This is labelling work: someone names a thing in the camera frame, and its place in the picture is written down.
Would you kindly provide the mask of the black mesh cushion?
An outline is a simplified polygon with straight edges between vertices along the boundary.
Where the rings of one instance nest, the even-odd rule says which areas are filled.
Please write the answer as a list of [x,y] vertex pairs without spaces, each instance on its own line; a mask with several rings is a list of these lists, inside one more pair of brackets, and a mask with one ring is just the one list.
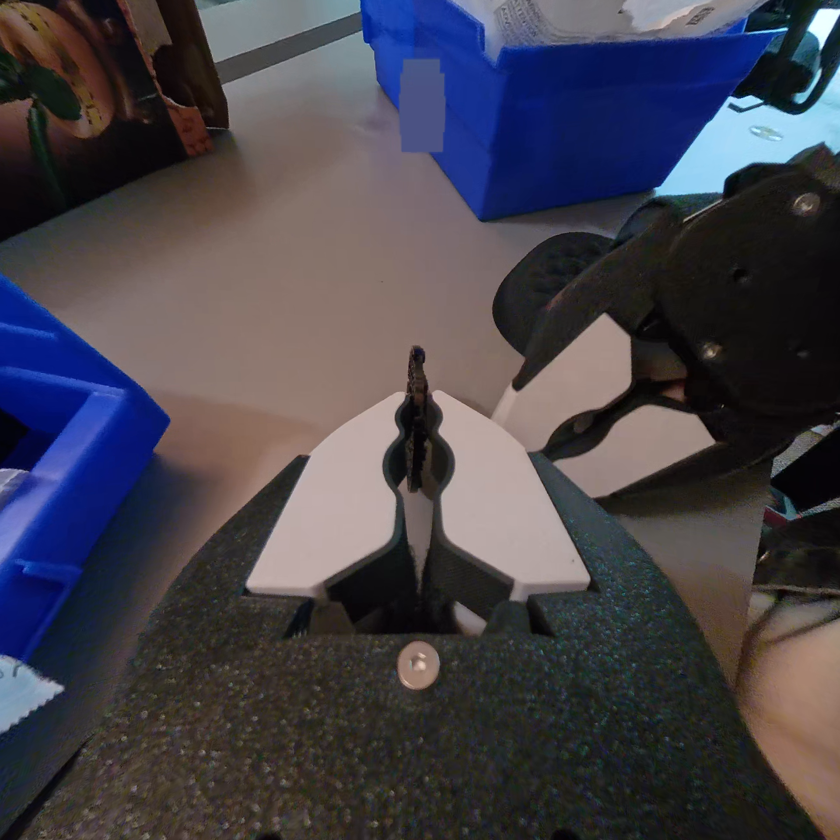
[[654,196],[635,209],[612,238],[569,232],[544,240],[508,272],[497,289],[491,312],[501,337],[525,356],[551,300],[582,272],[643,233],[661,214],[674,211],[685,218],[720,199],[720,193]]

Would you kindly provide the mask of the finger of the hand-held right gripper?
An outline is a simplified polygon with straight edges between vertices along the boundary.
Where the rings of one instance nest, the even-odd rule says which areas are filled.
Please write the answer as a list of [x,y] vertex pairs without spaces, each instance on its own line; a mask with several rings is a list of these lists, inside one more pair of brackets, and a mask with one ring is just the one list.
[[631,416],[633,389],[631,337],[603,314],[525,385],[510,384],[491,420],[529,452],[571,459]]
[[551,446],[552,462],[594,499],[613,496],[713,448],[693,413],[647,403],[576,420]]

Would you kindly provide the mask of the person's beige shirt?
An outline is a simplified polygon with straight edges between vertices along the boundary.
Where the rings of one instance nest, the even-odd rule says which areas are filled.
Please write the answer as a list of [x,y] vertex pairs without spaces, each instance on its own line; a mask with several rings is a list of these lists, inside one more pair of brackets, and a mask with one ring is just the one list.
[[839,838],[838,599],[755,591],[736,693],[777,775]]

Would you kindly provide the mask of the black orchid lego box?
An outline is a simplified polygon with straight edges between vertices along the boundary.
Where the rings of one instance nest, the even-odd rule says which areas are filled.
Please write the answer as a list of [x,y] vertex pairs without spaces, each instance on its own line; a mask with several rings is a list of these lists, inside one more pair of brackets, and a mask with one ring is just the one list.
[[194,1],[1,2],[1,239],[213,149]]

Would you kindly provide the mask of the heap of white paper bags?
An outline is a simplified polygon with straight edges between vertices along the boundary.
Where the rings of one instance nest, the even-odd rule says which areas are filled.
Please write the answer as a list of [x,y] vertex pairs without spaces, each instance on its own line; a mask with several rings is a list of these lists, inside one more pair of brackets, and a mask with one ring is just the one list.
[[485,49],[698,38],[729,29],[761,1],[484,2]]

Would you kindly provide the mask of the blue plastic bin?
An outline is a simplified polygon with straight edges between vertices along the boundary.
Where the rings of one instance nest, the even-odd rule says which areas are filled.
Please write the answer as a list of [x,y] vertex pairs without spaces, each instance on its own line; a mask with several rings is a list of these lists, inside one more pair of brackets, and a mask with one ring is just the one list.
[[775,33],[505,47],[453,2],[363,1],[364,42],[400,116],[481,221],[661,186]]
[[113,606],[95,548],[170,418],[13,282],[1,282],[1,649],[65,687],[2,734],[2,833],[95,727]]

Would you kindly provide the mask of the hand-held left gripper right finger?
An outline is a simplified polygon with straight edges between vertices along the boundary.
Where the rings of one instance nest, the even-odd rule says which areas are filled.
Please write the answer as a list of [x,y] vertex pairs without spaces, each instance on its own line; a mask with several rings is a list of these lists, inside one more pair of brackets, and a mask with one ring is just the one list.
[[447,546],[499,582],[505,601],[585,591],[591,576],[525,447],[453,396],[433,399],[454,460],[439,496]]

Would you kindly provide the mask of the round black lego assembly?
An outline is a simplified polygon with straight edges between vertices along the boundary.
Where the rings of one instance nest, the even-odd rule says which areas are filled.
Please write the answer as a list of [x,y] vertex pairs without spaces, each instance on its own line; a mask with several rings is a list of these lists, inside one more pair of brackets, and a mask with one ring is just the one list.
[[409,353],[406,404],[402,411],[406,488],[417,493],[423,488],[427,462],[434,452],[431,422],[434,420],[428,381],[425,373],[426,354],[414,345]]

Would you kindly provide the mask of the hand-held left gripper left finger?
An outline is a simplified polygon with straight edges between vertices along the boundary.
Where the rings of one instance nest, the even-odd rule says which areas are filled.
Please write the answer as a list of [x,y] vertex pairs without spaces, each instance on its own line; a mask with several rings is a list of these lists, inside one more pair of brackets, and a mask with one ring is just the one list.
[[393,393],[312,450],[246,582],[256,595],[322,597],[396,530],[396,492],[385,455],[402,434]]

